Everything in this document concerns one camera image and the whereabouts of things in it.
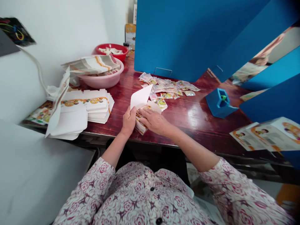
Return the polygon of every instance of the bottle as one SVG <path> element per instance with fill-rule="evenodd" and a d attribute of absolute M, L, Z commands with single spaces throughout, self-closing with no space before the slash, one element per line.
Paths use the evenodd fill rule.
<path fill-rule="evenodd" d="M 126 56 L 129 56 L 129 54 L 130 54 L 132 48 L 129 46 L 129 43 L 127 43 L 127 42 L 124 42 L 123 45 L 124 45 L 126 48 L 128 48 L 128 53 L 127 53 Z"/>

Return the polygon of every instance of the blue panel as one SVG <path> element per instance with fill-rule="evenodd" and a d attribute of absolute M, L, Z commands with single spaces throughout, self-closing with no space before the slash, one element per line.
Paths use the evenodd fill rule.
<path fill-rule="evenodd" d="M 280 84 L 298 73 L 300 73 L 300 46 L 244 83 L 242 88 L 260 91 Z"/>
<path fill-rule="evenodd" d="M 270 0 L 209 68 L 225 82 L 299 18 L 293 1 Z"/>
<path fill-rule="evenodd" d="M 268 1 L 140 0 L 134 69 L 196 81 Z"/>
<path fill-rule="evenodd" d="M 253 122 L 286 117 L 300 123 L 300 74 L 272 87 L 240 105 Z"/>
<path fill-rule="evenodd" d="M 300 151 L 282 151 L 280 153 L 295 169 L 300 170 Z"/>

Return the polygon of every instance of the sleeve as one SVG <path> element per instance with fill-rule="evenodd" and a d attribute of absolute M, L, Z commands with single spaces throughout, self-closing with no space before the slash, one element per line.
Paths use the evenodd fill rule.
<path fill-rule="evenodd" d="M 54 224 L 90 224 L 104 202 L 115 169 L 99 158 L 78 183 L 61 208 Z"/>
<path fill-rule="evenodd" d="M 293 218 L 271 196 L 225 159 L 200 176 L 226 224 L 293 224 Z"/>

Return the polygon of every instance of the barcode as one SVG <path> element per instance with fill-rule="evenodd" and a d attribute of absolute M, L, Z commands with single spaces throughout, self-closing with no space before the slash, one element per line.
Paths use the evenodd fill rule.
<path fill-rule="evenodd" d="M 251 145 L 248 141 L 246 141 L 246 140 L 243 140 L 247 145 Z"/>
<path fill-rule="evenodd" d="M 271 145 L 276 145 L 276 143 L 274 141 L 272 141 L 270 138 L 268 137 L 264 137 L 264 139 L 269 142 Z"/>

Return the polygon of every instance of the pink plastic bowl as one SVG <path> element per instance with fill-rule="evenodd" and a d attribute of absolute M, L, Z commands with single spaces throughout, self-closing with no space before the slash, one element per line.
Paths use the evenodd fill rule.
<path fill-rule="evenodd" d="M 88 86 L 95 89 L 111 88 L 115 86 L 120 80 L 120 74 L 124 70 L 124 64 L 116 58 L 117 63 L 120 65 L 120 70 L 112 75 L 103 77 L 91 77 L 87 75 L 79 76 Z"/>

